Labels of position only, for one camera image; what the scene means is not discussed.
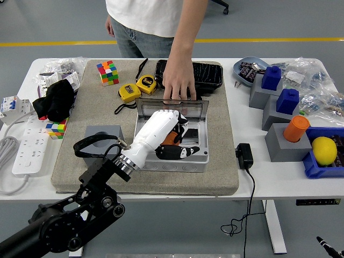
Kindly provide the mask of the person's right hand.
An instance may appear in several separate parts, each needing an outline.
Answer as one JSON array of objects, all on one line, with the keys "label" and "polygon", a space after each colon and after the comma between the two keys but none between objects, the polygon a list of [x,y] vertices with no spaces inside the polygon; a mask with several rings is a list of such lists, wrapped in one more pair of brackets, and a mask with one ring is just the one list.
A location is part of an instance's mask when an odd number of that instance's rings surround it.
[{"label": "person's right hand", "polygon": [[112,27],[111,16],[110,15],[108,15],[107,18],[106,18],[105,29],[106,29],[108,35],[114,38],[114,32],[113,32],[113,27]]}]

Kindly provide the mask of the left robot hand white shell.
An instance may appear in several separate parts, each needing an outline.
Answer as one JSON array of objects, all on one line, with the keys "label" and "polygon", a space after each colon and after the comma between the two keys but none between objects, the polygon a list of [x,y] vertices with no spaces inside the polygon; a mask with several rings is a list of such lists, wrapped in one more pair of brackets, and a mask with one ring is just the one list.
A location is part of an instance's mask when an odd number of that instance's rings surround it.
[{"label": "left robot hand white shell", "polygon": [[128,149],[121,151],[118,164],[140,170],[149,153],[160,160],[181,160],[200,151],[197,146],[182,147],[188,120],[177,110],[158,110],[147,120]]}]

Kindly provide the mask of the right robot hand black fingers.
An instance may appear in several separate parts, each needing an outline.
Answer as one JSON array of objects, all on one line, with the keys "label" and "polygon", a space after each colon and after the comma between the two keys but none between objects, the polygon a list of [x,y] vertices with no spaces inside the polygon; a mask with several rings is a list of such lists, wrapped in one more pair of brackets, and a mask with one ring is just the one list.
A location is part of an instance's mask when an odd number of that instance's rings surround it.
[{"label": "right robot hand black fingers", "polygon": [[334,258],[343,258],[343,251],[336,251],[333,247],[331,247],[325,240],[323,240],[321,237],[316,237],[317,241],[320,243],[320,245],[325,249],[325,251],[328,253],[330,257]]}]

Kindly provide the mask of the person's left hand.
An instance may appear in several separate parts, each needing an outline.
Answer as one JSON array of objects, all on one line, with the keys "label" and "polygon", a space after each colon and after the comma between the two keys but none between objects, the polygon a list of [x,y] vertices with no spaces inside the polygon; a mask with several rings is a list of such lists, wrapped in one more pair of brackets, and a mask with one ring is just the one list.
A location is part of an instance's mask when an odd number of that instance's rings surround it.
[{"label": "person's left hand", "polygon": [[189,56],[170,56],[163,73],[163,99],[197,99],[192,59]]}]

